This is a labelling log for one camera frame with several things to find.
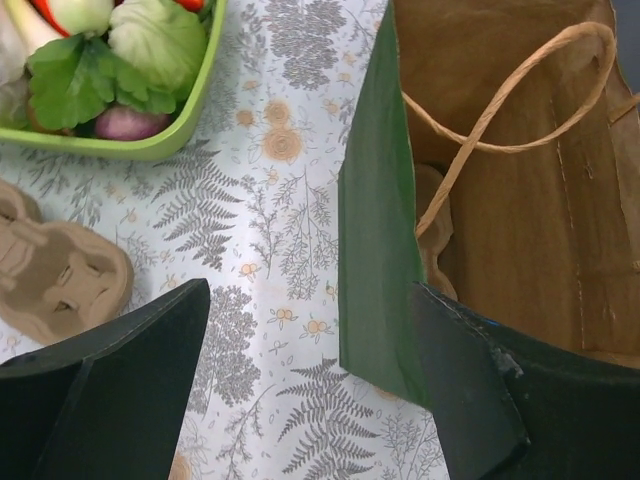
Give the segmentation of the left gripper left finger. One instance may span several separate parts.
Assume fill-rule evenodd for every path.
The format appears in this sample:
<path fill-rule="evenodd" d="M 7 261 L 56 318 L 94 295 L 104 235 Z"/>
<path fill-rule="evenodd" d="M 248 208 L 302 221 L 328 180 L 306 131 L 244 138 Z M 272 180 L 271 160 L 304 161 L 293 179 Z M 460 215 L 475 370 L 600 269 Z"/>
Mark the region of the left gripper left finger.
<path fill-rule="evenodd" d="M 210 308 L 192 279 L 1 366 L 4 479 L 166 479 Z"/>

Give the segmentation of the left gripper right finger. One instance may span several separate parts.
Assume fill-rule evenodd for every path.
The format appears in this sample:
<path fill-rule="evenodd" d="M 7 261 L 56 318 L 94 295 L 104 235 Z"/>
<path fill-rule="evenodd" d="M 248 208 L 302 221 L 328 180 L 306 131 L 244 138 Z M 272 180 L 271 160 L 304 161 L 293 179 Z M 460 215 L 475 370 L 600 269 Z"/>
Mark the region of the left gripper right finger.
<path fill-rule="evenodd" d="M 453 479 L 635 479 L 639 373 L 411 289 L 418 353 Z"/>

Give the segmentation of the brown green paper bag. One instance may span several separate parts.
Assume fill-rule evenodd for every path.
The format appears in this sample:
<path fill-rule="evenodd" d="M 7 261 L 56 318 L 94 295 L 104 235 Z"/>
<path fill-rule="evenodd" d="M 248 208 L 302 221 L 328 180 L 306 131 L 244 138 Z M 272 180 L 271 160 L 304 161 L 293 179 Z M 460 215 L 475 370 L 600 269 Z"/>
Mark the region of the brown green paper bag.
<path fill-rule="evenodd" d="M 554 346 L 639 363 L 635 1 L 392 1 L 339 176 L 341 366 L 428 403 L 425 281 Z"/>

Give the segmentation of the green plastic basket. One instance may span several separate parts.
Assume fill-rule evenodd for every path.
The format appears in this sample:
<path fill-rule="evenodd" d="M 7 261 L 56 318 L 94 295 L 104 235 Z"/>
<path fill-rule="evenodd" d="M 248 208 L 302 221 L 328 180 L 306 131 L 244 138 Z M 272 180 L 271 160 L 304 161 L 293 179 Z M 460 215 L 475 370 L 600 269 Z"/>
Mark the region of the green plastic basket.
<path fill-rule="evenodd" d="M 219 40 L 224 29 L 226 7 L 226 0 L 214 2 L 210 37 L 203 64 L 180 114 L 164 131 L 140 141 L 111 141 L 2 128 L 1 144 L 115 160 L 155 162 L 170 157 L 192 137 L 202 114 Z"/>

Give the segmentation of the purple onion toy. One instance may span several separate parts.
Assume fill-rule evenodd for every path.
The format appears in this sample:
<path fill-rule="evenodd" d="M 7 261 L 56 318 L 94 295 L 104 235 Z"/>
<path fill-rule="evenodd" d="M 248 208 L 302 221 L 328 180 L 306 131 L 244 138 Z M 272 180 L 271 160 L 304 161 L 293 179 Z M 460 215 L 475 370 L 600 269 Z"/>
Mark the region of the purple onion toy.
<path fill-rule="evenodd" d="M 170 120 L 168 114 L 140 112 L 118 105 L 97 117 L 94 133 L 98 138 L 107 140 L 143 140 L 163 131 L 170 124 Z"/>

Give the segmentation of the green spinach leaf toy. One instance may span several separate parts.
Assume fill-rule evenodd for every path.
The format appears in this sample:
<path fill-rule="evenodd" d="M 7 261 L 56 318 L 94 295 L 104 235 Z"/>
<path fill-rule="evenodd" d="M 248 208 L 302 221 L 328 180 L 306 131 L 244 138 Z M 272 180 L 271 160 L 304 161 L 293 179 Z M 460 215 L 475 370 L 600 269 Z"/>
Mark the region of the green spinach leaf toy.
<path fill-rule="evenodd" d="M 150 83 L 98 38 L 53 40 L 28 59 L 29 106 L 46 130 L 73 129 L 117 103 L 143 113 L 171 114 L 174 95 Z"/>

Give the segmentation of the round green cabbage toy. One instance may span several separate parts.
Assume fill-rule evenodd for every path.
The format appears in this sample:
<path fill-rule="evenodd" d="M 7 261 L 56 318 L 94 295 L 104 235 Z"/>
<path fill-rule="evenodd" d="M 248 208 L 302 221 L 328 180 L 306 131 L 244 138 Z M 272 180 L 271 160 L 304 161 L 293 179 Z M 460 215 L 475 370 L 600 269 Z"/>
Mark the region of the round green cabbage toy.
<path fill-rule="evenodd" d="M 198 76 L 207 33 L 198 16 L 175 1 L 131 0 L 115 7 L 108 43 L 149 82 L 184 99 Z"/>

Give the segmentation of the large napa cabbage toy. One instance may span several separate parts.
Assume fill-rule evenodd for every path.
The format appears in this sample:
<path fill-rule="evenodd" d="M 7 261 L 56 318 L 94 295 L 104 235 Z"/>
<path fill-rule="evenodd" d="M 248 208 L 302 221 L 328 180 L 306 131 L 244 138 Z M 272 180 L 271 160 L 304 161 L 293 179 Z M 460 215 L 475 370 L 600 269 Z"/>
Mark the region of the large napa cabbage toy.
<path fill-rule="evenodd" d="M 27 59 L 37 49 L 61 36 L 29 1 L 1 2 L 1 85 L 18 80 Z"/>

